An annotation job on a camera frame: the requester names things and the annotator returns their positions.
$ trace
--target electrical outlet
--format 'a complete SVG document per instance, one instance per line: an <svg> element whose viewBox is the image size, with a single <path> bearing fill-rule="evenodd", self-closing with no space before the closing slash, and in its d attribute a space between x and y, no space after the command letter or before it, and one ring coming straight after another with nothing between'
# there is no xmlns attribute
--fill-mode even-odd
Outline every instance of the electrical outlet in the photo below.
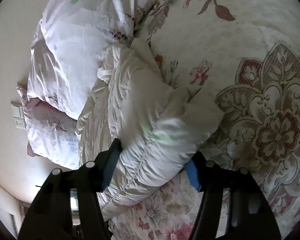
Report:
<svg viewBox="0 0 300 240"><path fill-rule="evenodd" d="M13 118L17 128L24 129L24 130L26 129L26 122L24 118L19 118L15 116Z"/></svg>

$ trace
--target pillowcase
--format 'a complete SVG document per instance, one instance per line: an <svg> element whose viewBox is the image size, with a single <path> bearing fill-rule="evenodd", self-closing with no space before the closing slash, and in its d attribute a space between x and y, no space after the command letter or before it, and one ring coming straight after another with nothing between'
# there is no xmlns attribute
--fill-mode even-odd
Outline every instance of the pillowcase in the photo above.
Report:
<svg viewBox="0 0 300 240"><path fill-rule="evenodd" d="M75 170L79 168L78 139L74 129L76 120L38 98L27 99L27 91L18 86L22 99L29 152Z"/></svg>
<svg viewBox="0 0 300 240"><path fill-rule="evenodd" d="M172 179L217 129L223 116L208 97L192 104L187 89L175 90L166 85L154 58L140 59L140 55L151 52L147 46L135 45L138 43L140 40L135 39L131 45L137 53L126 46L112 46L109 86L96 97L96 105L105 110L101 115L98 111L89 115L81 137L86 161L108 149L114 138L122 143L123 151L110 186L98 193L105 219L141 202ZM100 123L105 132L91 136L91 128L100 128ZM104 135L108 145L102 144ZM86 145L98 147L92 151Z"/></svg>
<svg viewBox="0 0 300 240"><path fill-rule="evenodd" d="M156 1L50 0L32 45L28 97L78 119L105 48L130 43L134 25Z"/></svg>

